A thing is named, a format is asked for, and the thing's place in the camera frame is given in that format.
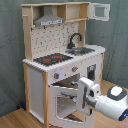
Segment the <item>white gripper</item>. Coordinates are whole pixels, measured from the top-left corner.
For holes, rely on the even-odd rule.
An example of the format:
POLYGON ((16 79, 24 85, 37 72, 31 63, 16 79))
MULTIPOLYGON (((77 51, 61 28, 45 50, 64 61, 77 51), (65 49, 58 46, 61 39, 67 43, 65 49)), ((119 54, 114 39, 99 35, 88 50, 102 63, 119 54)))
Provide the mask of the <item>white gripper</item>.
POLYGON ((96 98, 101 95, 100 85, 92 80, 82 77, 78 81, 76 109, 78 111, 88 111, 95 107, 96 98))

